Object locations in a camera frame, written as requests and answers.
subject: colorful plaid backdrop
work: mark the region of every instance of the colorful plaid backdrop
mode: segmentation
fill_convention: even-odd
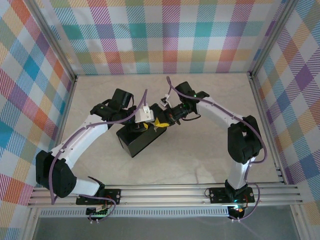
[[[74,70],[97,75],[246,72],[281,1],[37,2]]]
[[[22,0],[0,0],[0,239],[18,237],[72,82]]]
[[[265,34],[263,36],[263,39],[259,45],[258,50],[255,52],[253,61],[251,62],[250,68],[248,70],[249,72],[251,72],[253,70],[253,68],[255,67],[257,60],[260,56],[260,53],[264,50],[264,48],[270,38],[270,35],[271,35],[272,31],[274,30],[274,28],[276,27],[276,23],[277,23],[279,17],[281,16],[287,2],[288,2],[288,0],[281,0],[281,3],[273,16],[273,19],[272,19],[267,31],[265,32]]]
[[[320,238],[320,0],[300,0],[256,81],[291,184]]]

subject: black plastic cover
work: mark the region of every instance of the black plastic cover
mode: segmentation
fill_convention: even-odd
[[[209,97],[210,95],[204,91],[200,91],[196,93],[189,85],[187,81],[184,81],[180,83],[178,86],[175,87],[176,90],[178,90],[180,93],[190,96],[190,97],[195,97],[195,98],[200,98],[203,99],[205,97]],[[191,109],[191,112],[197,113],[197,103],[199,100],[196,99],[190,99],[184,96],[179,95],[179,99],[182,103],[185,105],[188,105],[188,108]]]
[[[249,115],[243,120],[250,124],[261,136],[257,120]],[[262,149],[258,137],[242,122],[232,124],[228,128],[228,152],[237,163],[245,164],[252,157],[256,157]]]
[[[35,157],[36,182],[49,189],[49,170],[54,156],[51,152],[41,150]],[[75,188],[77,177],[74,176],[66,160],[58,159],[53,167],[52,185],[53,192],[60,198],[68,196]]]
[[[112,102],[119,104],[121,106],[121,108],[125,109],[128,107],[129,102],[132,97],[133,97],[132,93],[117,88],[114,91],[114,94],[113,94],[111,100],[112,100]]]
[[[121,199],[121,189],[103,188],[99,191],[99,196],[95,195],[95,197],[112,199],[118,205],[118,204],[120,204],[120,199]],[[79,196],[79,197],[77,197],[77,199],[75,201],[76,205],[104,205],[106,203],[108,205],[113,204],[112,201],[109,201],[109,200],[101,200],[101,199],[95,199],[95,198],[90,198],[90,197],[85,197],[85,196]]]
[[[225,187],[211,187],[209,188],[209,197],[211,204],[245,204],[254,203],[255,196],[253,195],[253,189],[249,186],[246,186],[243,191],[237,195],[230,196],[229,192]]]

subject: purple cable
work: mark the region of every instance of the purple cable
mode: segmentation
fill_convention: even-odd
[[[94,126],[98,126],[98,125],[105,125],[105,124],[120,124],[120,123],[123,123],[129,119],[131,119],[140,109],[140,107],[142,106],[142,104],[144,103],[144,105],[146,105],[146,100],[147,100],[147,92],[148,90],[146,89],[144,91],[144,94],[141,98],[141,101],[140,103],[138,104],[138,106],[136,107],[136,110],[133,111],[133,113],[131,113],[129,116],[127,116],[126,118],[124,119],[121,119],[121,120],[117,120],[117,121],[105,121],[105,122],[97,122],[97,123],[92,123],[92,124],[89,124],[87,125],[86,127],[89,128],[89,127],[94,127]],[[68,144],[80,133],[82,132],[83,130],[85,130],[86,128],[85,127],[82,127],[82,128],[79,128],[73,135],[71,135],[71,137],[69,137],[69,139],[62,145],[61,149],[60,150],[63,150],[65,148],[67,148]],[[56,199],[58,196],[54,196],[54,187],[53,187],[53,179],[52,179],[52,175],[53,175],[53,171],[54,171],[54,166],[56,164],[56,161],[58,160],[60,154],[61,154],[61,151],[58,151],[58,153],[56,154],[56,156],[54,157],[52,163],[51,163],[51,166],[50,166],[50,169],[49,169],[49,191],[50,191],[50,197],[51,197],[51,204],[54,205],[55,202],[56,202]]]
[[[100,200],[106,200],[106,201],[111,201],[113,203],[113,208],[111,210],[111,212],[109,212],[106,216],[104,216],[103,218],[101,218],[99,221],[97,221],[97,223],[99,222],[103,222],[104,220],[106,220],[113,212],[114,210],[116,209],[116,201],[111,199],[111,198],[108,198],[108,197],[100,197],[100,196],[89,196],[89,195],[80,195],[82,197],[85,197],[85,198],[90,198],[90,199],[100,199]]]
[[[256,210],[256,208],[258,207],[258,204],[259,204],[259,202],[260,202],[260,197],[261,197],[260,187],[258,186],[258,184],[254,183],[254,182],[248,182],[248,184],[249,184],[249,185],[255,185],[255,186],[256,186],[256,189],[258,190],[258,199],[256,200],[256,203],[255,203],[252,211],[249,212],[248,215],[244,216],[244,217],[241,218],[241,219],[247,219],[248,217],[250,217],[250,216],[254,213],[254,211]]]
[[[253,164],[261,164],[261,163],[263,163],[263,162],[267,159],[267,157],[268,157],[268,152],[267,152],[267,147],[266,147],[266,145],[265,145],[265,142],[264,142],[263,139],[261,138],[260,134],[259,134],[249,123],[245,122],[244,120],[240,119],[240,118],[237,117],[237,116],[234,116],[231,112],[228,112],[228,111],[225,110],[222,106],[219,106],[219,105],[215,104],[214,102],[211,102],[211,101],[209,101],[209,100],[202,99],[202,98],[199,98],[199,97],[188,96],[188,95],[185,95],[185,94],[179,92],[179,91],[172,85],[169,76],[166,77],[166,80],[167,80],[170,88],[173,89],[178,95],[180,95],[180,96],[182,96],[182,97],[185,97],[185,98],[187,98],[187,99],[198,100],[198,101],[201,101],[201,102],[210,104],[210,105],[218,108],[219,110],[221,110],[222,112],[224,112],[224,113],[227,114],[228,116],[230,116],[230,117],[234,118],[235,120],[237,120],[237,121],[243,123],[244,125],[246,125],[246,126],[256,135],[256,137],[259,139],[259,141],[260,141],[260,143],[261,143],[261,145],[262,145],[262,147],[263,147],[263,151],[264,151],[264,157],[263,157],[263,159],[262,159],[261,161],[253,161],[252,163],[253,163]]]

